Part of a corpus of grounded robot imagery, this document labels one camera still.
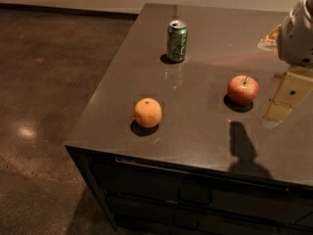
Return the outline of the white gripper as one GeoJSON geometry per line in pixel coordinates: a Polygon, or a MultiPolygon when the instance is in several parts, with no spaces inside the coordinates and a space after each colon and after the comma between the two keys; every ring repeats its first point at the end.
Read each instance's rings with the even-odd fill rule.
{"type": "Polygon", "coordinates": [[[284,18],[257,44],[261,50],[277,47],[279,58],[294,66],[281,76],[262,125],[272,129],[281,124],[313,91],[313,0],[299,0],[284,18]]]}

